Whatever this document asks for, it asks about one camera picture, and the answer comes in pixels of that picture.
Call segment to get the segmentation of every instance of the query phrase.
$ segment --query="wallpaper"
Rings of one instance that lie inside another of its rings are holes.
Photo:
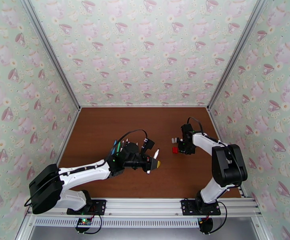
[[[22,223],[28,184],[55,162],[75,107],[18,0],[0,0],[0,240]]]
[[[31,0],[82,106],[207,105],[256,0]]]
[[[212,112],[272,235],[290,240],[290,0],[269,1]]]

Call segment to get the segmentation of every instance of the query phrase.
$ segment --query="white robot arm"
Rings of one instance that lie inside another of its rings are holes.
[[[230,188],[238,187],[247,179],[247,170],[238,145],[226,144],[209,137],[202,131],[195,131],[188,123],[181,126],[182,139],[177,138],[178,150],[194,154],[196,147],[212,156],[212,179],[196,196],[196,210],[201,215],[218,215],[217,199]]]
[[[128,143],[122,148],[118,145],[116,153],[114,147],[105,159],[96,163],[73,168],[58,168],[56,164],[51,164],[29,184],[31,197],[25,206],[32,206],[34,214],[44,213],[54,207],[68,208],[68,214],[92,214],[93,203],[89,193],[86,190],[77,192],[70,189],[87,182],[118,176],[126,167],[140,167],[149,174],[160,166],[157,160],[159,150],[153,157],[146,154],[153,146],[154,142],[146,138],[140,149],[135,143]]]

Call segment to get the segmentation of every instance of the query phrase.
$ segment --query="teapot pattern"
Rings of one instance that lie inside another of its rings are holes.
[[[210,109],[221,138],[242,149],[245,193],[273,239],[290,239],[290,0],[268,2]]]
[[[65,10],[61,0],[43,8],[53,19]],[[83,81],[87,74],[74,77]],[[28,184],[56,161],[75,111],[21,2],[0,0],[0,239],[16,237]]]
[[[32,0],[82,106],[205,106],[255,3]]]

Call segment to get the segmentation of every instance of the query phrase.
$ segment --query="wire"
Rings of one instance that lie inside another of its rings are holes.
[[[32,203],[30,202],[30,204],[28,203],[29,201],[32,200],[32,198],[46,185],[48,184],[50,181],[54,180],[55,178],[57,177],[60,177],[60,176],[63,176],[63,175],[66,175],[67,172],[64,172],[62,174],[58,174],[57,176],[54,176],[53,178],[51,178],[50,180],[48,180],[47,182],[45,182],[38,190],[36,190],[36,192],[34,192],[34,194],[26,201],[26,203],[24,204],[24,207],[27,207],[27,206],[31,206]]]
[[[83,234],[89,234],[89,235],[96,234],[96,233],[98,233],[102,229],[102,218],[101,218],[100,214],[97,214],[97,215],[100,218],[100,226],[99,226],[98,230],[95,231],[95,232],[84,232]]]
[[[200,213],[198,212],[198,210],[196,209],[196,207],[194,207],[194,209],[195,209],[196,213],[197,213],[198,215],[200,215]]]
[[[97,167],[101,167],[101,166],[103,166],[104,164],[106,164],[106,162],[107,162],[107,160],[108,160],[108,158],[110,157],[110,155],[111,155],[111,152],[112,152],[112,150],[116,147],[116,145],[123,139],[123,138],[125,138],[127,135],[129,135],[129,134],[131,134],[131,133],[133,133],[133,132],[136,132],[136,131],[139,131],[139,130],[141,130],[141,131],[143,131],[144,133],[145,133],[145,135],[146,135],[146,138],[148,137],[148,135],[147,135],[147,132],[145,131],[145,130],[143,130],[143,129],[136,129],[136,130],[133,130],[133,131],[129,131],[129,132],[127,132],[126,134],[124,134],[117,142],[116,142],[116,144],[112,147],[112,149],[110,150],[110,152],[109,152],[109,155],[107,156],[107,158],[105,158],[104,159],[104,162],[102,163],[102,164],[100,164],[100,165],[95,165],[95,166],[87,166],[87,167],[85,167],[85,166],[83,166],[83,167],[80,167],[80,168],[77,168],[77,169],[75,169],[75,170],[72,170],[72,171],[68,171],[68,172],[64,172],[64,173],[62,173],[62,174],[59,174],[59,175],[56,175],[56,176],[54,176],[53,178],[51,178],[50,180],[48,180],[47,182],[45,182],[42,186],[40,186],[40,188],[38,189],[38,190],[36,190],[35,192],[34,192],[34,194],[25,202],[25,204],[24,204],[24,207],[27,207],[27,206],[32,206],[32,203],[30,202],[29,203],[29,201],[31,201],[32,200],[32,198],[44,187],[44,186],[46,186],[46,184],[48,184],[50,181],[52,181],[52,180],[54,180],[55,178],[57,178],[57,177],[60,177],[60,176],[69,176],[70,174],[73,174],[73,173],[78,173],[78,172],[83,172],[83,171],[87,171],[87,170],[92,170],[92,169],[96,169]]]
[[[238,172],[239,172],[239,176],[240,176],[240,182],[236,186],[240,187],[242,185],[242,172],[240,171],[240,168],[238,166],[238,162],[237,162],[236,156],[234,156],[234,153],[230,150],[230,148],[227,145],[225,145],[223,142],[220,142],[220,141],[219,141],[219,143],[222,144],[229,151],[229,154],[232,156],[233,161],[234,161],[234,163],[236,164],[236,166],[238,168]]]
[[[204,130],[203,130],[203,128],[202,128],[202,123],[201,123],[199,120],[197,120],[197,119],[195,119],[195,118],[193,118],[193,117],[189,117],[189,118],[187,119],[187,123],[189,123],[189,120],[190,120],[190,119],[193,119],[193,120],[195,120],[196,122],[199,123],[200,131],[201,131],[202,134],[204,134]]]
[[[92,221],[92,220],[94,219],[95,214],[96,214],[96,207],[93,206],[92,209],[93,209],[94,214],[93,214],[92,217],[90,218],[90,221]]]
[[[224,204],[223,202],[221,202],[221,201],[217,201],[217,202],[218,202],[218,203],[221,203],[221,204],[225,207],[225,211],[226,211],[225,219],[224,219],[224,221],[222,222],[222,224],[221,224],[218,228],[216,228],[215,230],[209,232],[208,234],[212,234],[212,233],[214,233],[214,232],[217,232],[220,228],[223,227],[223,225],[225,224],[225,222],[226,222],[226,220],[227,220],[227,208],[226,208],[225,204]]]
[[[137,132],[137,131],[143,131],[145,133],[145,135],[146,135],[146,139],[148,138],[147,132],[145,130],[143,130],[143,129],[136,129],[136,130],[127,132],[119,140],[117,140],[116,144],[113,145],[113,147],[110,149],[110,151],[108,153],[108,156],[106,157],[105,161],[107,161],[110,158],[110,156],[112,155],[113,149],[115,149],[115,147],[118,145],[119,142],[121,142],[127,135],[129,135],[131,133],[134,133],[134,132]]]

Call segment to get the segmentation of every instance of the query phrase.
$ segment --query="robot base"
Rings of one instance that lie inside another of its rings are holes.
[[[67,209],[68,215],[101,215],[105,214],[106,200],[92,200],[87,190],[82,190],[86,197],[86,205],[79,209]]]
[[[200,191],[195,200],[181,200],[183,216],[219,216],[221,214],[217,202],[204,203]]]

